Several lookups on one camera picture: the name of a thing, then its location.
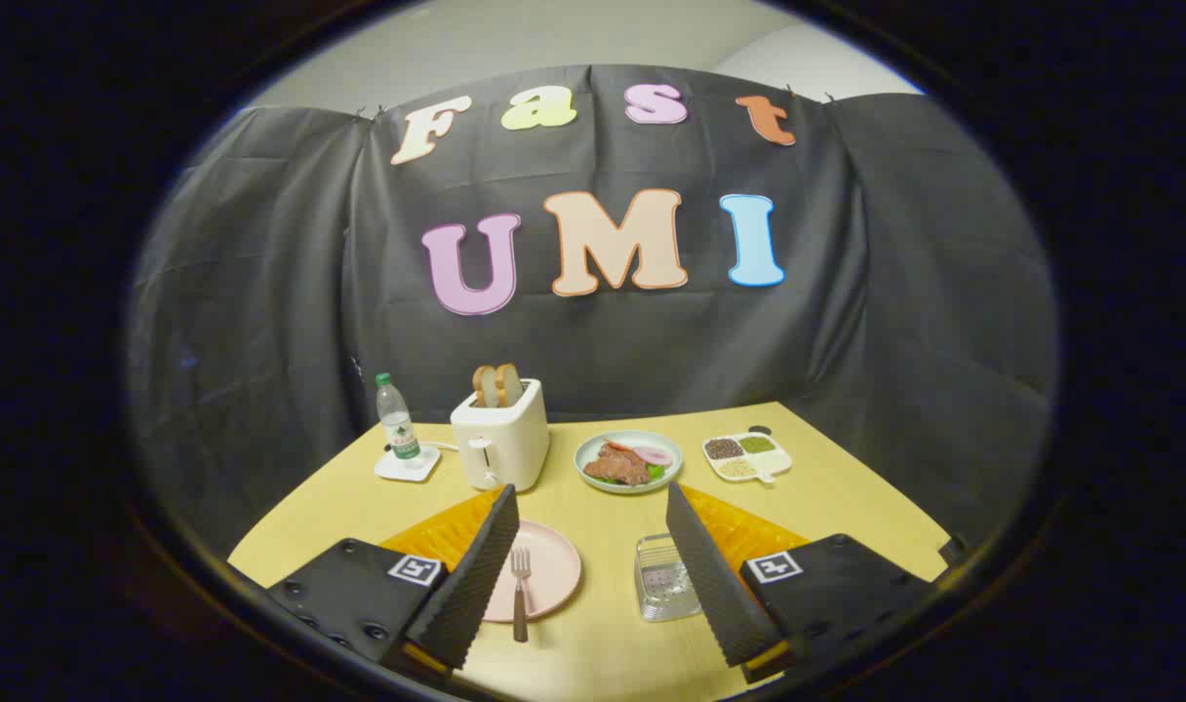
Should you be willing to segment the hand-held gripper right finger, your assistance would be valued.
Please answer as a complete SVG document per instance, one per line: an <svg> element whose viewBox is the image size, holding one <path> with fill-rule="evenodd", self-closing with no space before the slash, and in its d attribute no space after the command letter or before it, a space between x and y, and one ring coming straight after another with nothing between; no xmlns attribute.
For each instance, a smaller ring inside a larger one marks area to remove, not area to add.
<svg viewBox="0 0 1186 702"><path fill-rule="evenodd" d="M667 525L723 658L747 683L811 683L933 592L844 532L810 541L691 486L669 486Z"/></svg>

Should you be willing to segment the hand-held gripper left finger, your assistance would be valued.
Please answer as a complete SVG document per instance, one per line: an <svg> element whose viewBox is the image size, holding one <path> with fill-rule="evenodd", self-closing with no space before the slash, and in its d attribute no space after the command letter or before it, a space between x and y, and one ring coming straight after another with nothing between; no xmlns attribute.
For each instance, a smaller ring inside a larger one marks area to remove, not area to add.
<svg viewBox="0 0 1186 702"><path fill-rule="evenodd" d="M380 545L338 540L267 594L376 665L441 679L464 665L518 529L516 489L498 486Z"/></svg>

